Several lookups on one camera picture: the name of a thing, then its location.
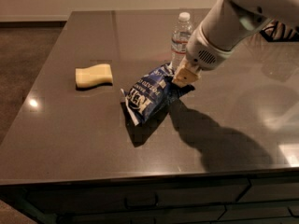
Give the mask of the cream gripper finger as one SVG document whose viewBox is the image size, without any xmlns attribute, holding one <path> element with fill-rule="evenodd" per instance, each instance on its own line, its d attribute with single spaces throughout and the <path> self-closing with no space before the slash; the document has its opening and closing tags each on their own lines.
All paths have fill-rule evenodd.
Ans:
<svg viewBox="0 0 299 224">
<path fill-rule="evenodd" d="M 186 58 L 183 58 L 175 71 L 172 82 L 182 88 L 193 84 L 199 77 L 200 75 L 196 71 L 196 68 Z"/>
</svg>

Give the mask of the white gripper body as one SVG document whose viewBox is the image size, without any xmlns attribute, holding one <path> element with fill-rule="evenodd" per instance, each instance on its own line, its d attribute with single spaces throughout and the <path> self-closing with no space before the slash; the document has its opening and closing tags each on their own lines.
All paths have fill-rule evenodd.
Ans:
<svg viewBox="0 0 299 224">
<path fill-rule="evenodd" d="M 186 46 L 187 67 L 192 72 L 216 69 L 231 56 L 235 45 L 231 40 L 210 40 L 204 33 L 203 24 L 200 24 Z"/>
</svg>

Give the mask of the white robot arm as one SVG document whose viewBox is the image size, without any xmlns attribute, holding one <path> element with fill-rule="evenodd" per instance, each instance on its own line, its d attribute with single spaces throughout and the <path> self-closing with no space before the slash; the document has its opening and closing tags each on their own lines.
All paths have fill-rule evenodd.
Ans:
<svg viewBox="0 0 299 224">
<path fill-rule="evenodd" d="M 246 37 L 270 21 L 299 27 L 299 0 L 218 0 L 192 33 L 173 83 L 184 87 L 228 59 Z"/>
</svg>

